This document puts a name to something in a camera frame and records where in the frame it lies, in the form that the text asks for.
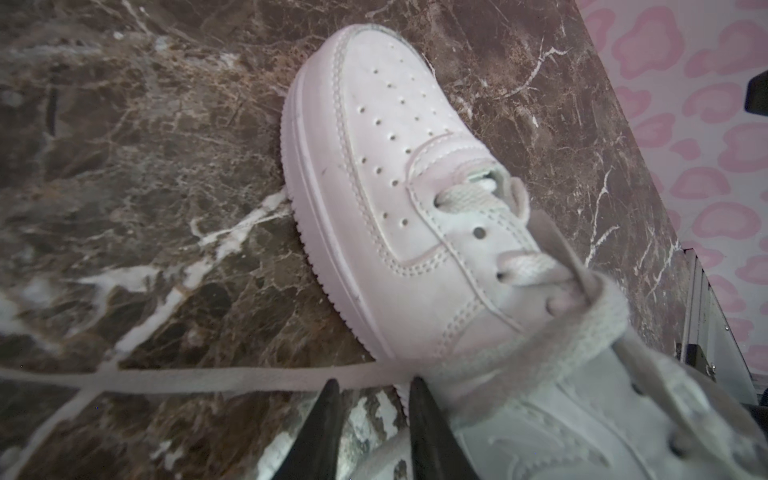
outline white sneaker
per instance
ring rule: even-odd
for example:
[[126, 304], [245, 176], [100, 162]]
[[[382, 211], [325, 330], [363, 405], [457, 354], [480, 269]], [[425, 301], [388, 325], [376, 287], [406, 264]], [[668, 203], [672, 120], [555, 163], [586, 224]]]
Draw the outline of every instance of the white sneaker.
[[618, 288], [531, 214], [397, 34], [326, 41], [291, 86], [282, 151], [310, 261], [362, 344], [454, 359], [427, 379], [481, 478], [766, 474], [749, 416], [627, 330]]

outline white rubber sole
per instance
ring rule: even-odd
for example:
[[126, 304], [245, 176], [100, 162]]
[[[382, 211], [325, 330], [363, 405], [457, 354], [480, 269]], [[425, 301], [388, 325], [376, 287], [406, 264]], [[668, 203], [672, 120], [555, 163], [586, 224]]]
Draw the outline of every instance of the white rubber sole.
[[305, 73], [305, 68], [301, 68], [291, 84], [280, 122], [283, 173], [293, 215], [312, 269], [336, 311], [374, 359], [393, 359], [391, 350], [366, 318], [362, 296], [349, 274], [341, 253], [342, 246], [333, 235], [326, 208], [319, 198], [319, 185], [311, 168], [311, 152], [307, 151], [304, 132], [298, 122], [302, 117], [298, 106]]

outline brown marble tabletop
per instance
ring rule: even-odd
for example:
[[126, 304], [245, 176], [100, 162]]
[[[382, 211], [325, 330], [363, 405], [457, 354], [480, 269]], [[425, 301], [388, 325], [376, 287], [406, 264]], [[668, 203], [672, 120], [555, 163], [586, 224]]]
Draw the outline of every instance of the brown marble tabletop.
[[[533, 206], [619, 280], [643, 338], [674, 353], [684, 256], [572, 0], [51, 0], [0, 6], [0, 365], [370, 361], [280, 203], [290, 82], [361, 22], [423, 52]], [[344, 396], [340, 478], [405, 423], [392, 389]], [[0, 469], [264, 480], [313, 398], [0, 382]]]

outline white shoelace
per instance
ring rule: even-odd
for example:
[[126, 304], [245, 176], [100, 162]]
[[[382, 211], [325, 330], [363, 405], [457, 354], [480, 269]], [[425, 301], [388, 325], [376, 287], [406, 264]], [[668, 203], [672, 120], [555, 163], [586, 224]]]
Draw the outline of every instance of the white shoelace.
[[[494, 415], [507, 402], [521, 401], [536, 389], [554, 384], [607, 348], [614, 348], [633, 380], [679, 426], [720, 460], [737, 480], [765, 478], [764, 439], [748, 431], [748, 414], [726, 394], [689, 376], [672, 359], [654, 353], [628, 328], [629, 309], [619, 287], [609, 278], [586, 269], [563, 236], [541, 212], [528, 209], [522, 183], [513, 183], [514, 204], [491, 193], [490, 183], [462, 184], [441, 194], [437, 204], [446, 211], [513, 209], [544, 253], [502, 256], [501, 269], [513, 273], [502, 280], [515, 285], [578, 282], [588, 305], [556, 316], [526, 339], [513, 339], [494, 348], [436, 361], [373, 362], [361, 365], [277, 369], [233, 367], [219, 369], [117, 370], [88, 374], [40, 374], [0, 368], [0, 379], [46, 383], [101, 392], [133, 394], [319, 391], [335, 378], [343, 389], [408, 384], [414, 376], [431, 386], [443, 386], [481, 375], [480, 385], [447, 412], [452, 428], [460, 429]], [[408, 429], [385, 442], [355, 471], [367, 480], [386, 465], [407, 455]]]

